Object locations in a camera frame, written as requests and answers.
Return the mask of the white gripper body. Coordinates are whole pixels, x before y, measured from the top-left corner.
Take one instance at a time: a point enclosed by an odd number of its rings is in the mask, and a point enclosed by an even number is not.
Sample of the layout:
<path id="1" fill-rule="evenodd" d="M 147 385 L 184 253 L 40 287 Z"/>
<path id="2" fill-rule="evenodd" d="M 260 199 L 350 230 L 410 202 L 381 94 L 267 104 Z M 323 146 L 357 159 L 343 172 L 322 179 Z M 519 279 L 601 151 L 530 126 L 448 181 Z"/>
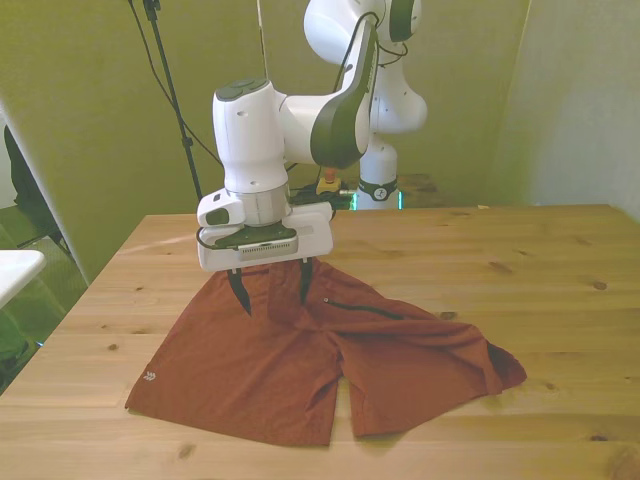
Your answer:
<path id="1" fill-rule="evenodd" d="M 333 249 L 332 215 L 322 202 L 295 206 L 271 225 L 203 227 L 197 233 L 200 266 L 218 272 L 326 255 Z"/>

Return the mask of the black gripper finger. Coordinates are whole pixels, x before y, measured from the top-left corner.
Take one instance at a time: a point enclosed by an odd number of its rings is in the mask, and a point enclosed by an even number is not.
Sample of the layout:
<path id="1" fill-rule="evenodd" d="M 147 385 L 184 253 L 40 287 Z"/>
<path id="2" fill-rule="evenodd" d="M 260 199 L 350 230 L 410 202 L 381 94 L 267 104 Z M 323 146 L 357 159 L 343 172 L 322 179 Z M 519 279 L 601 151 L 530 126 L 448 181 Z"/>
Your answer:
<path id="1" fill-rule="evenodd" d="M 300 287 L 299 299 L 301 303 L 306 301 L 313 280 L 313 259 L 303 258 L 299 261 L 300 267 Z"/>
<path id="2" fill-rule="evenodd" d="M 250 295 L 243 284 L 243 275 L 241 269 L 230 269 L 227 271 L 229 285 L 239 301 L 244 311 L 252 314 Z"/>

